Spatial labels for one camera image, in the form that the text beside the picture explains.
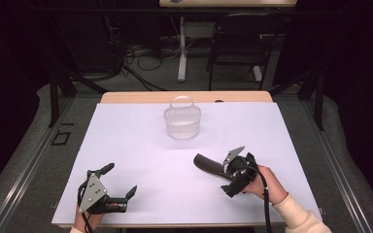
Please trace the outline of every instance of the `white sleeve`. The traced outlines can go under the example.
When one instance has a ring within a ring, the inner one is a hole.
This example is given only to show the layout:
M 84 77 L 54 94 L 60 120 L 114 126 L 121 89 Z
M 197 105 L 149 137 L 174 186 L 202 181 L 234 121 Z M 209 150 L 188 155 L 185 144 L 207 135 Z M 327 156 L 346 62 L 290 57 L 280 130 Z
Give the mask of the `white sleeve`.
M 78 230 L 78 229 L 75 228 L 75 227 L 72 227 L 70 233 L 83 233 L 83 232 L 80 231 L 80 230 Z
M 331 230 L 313 212 L 306 211 L 289 194 L 281 203 L 273 206 L 287 224 L 287 233 L 326 233 Z

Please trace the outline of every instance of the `basket handle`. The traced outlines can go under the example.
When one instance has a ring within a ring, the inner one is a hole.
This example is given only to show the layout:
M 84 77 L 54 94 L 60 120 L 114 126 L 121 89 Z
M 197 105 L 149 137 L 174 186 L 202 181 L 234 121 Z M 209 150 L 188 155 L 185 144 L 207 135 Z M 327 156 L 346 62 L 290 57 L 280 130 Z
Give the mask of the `basket handle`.
M 192 99 L 191 97 L 186 96 L 186 95 L 180 95 L 180 96 L 177 96 L 177 97 L 175 97 L 174 99 L 172 99 L 170 107 L 171 107 L 171 108 L 184 108 L 184 107 L 174 107 L 174 106 L 173 106 L 173 104 L 175 104 L 178 100 L 182 100 L 182 99 L 184 99 L 184 100 L 186 99 L 186 100 L 189 100 L 189 101 L 190 101 L 190 105 L 185 106 L 185 107 L 194 106 L 194 104 L 193 104 L 193 99 Z

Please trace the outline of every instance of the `desk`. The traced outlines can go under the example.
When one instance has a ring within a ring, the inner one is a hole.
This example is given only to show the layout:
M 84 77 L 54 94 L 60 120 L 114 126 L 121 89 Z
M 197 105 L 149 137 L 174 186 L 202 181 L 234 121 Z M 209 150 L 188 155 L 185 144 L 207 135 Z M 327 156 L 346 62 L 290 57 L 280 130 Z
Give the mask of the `desk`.
M 201 108 L 200 133 L 189 140 L 166 134 L 163 112 L 172 98 L 192 97 Z M 320 216 L 278 106 L 266 91 L 187 91 L 106 93 L 98 104 L 52 223 L 70 227 L 79 185 L 87 170 L 115 162 L 101 182 L 112 197 L 134 185 L 124 214 L 107 214 L 103 227 L 223 227 L 265 224 L 263 201 L 220 188 L 229 184 L 196 168 L 201 153 L 223 161 L 229 150 L 245 146 L 259 164 L 274 169 L 288 191 Z M 272 223 L 283 223 L 270 210 Z
M 179 3 L 173 3 L 171 0 L 160 0 L 159 6 L 167 8 L 293 8 L 296 0 L 182 0 Z M 210 29 L 204 32 L 203 37 L 212 37 L 212 23 L 206 22 L 201 31 Z M 186 80 L 187 72 L 187 50 L 186 50 L 186 22 L 184 17 L 181 17 L 180 37 L 181 37 L 181 56 L 180 68 L 178 71 L 178 81 Z M 255 76 L 260 78 L 259 67 L 254 69 Z

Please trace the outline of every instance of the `human hand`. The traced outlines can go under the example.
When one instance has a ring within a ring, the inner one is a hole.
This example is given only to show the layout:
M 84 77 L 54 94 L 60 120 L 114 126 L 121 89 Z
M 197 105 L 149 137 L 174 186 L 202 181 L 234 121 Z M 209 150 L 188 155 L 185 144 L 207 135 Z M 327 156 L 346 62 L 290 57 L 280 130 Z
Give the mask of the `human hand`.
M 268 185 L 268 192 L 269 192 L 269 202 L 273 205 L 281 203 L 284 199 L 287 198 L 288 193 L 278 181 L 275 174 L 272 170 L 268 167 L 258 165 L 259 172 L 264 176 L 266 179 L 266 183 Z M 263 199 L 264 193 L 264 186 L 262 184 L 262 179 L 260 175 L 257 175 L 254 181 L 248 184 L 243 190 L 243 192 L 249 192 L 255 194 L 257 197 Z
M 92 231 L 94 231 L 98 227 L 104 215 L 105 214 L 90 215 L 88 212 L 85 212 L 86 219 L 88 220 L 89 226 L 92 229 Z M 84 221 L 83 216 L 80 214 L 78 207 L 77 207 L 76 214 L 75 214 L 74 227 L 82 232 L 86 232 L 85 221 Z

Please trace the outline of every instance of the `white tabletop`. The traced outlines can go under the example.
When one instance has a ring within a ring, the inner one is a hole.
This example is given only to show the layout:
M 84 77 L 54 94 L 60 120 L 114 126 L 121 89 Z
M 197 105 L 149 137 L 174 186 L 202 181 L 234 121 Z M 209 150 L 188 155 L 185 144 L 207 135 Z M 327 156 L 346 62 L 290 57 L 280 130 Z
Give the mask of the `white tabletop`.
M 160 0 L 161 7 L 295 7 L 296 0 Z
M 124 214 L 107 214 L 101 226 L 196 227 L 265 223 L 263 201 L 250 194 L 228 197 L 229 181 L 195 167 L 201 153 L 222 162 L 229 150 L 246 148 L 257 163 L 271 167 L 306 209 L 319 209 L 275 103 L 196 103 L 202 111 L 199 134 L 178 141 L 166 133 L 169 104 L 98 104 L 52 223 L 74 222 L 77 192 L 87 170 L 114 162 L 101 182 L 111 197 L 135 196 Z M 271 209 L 271 222 L 283 222 Z

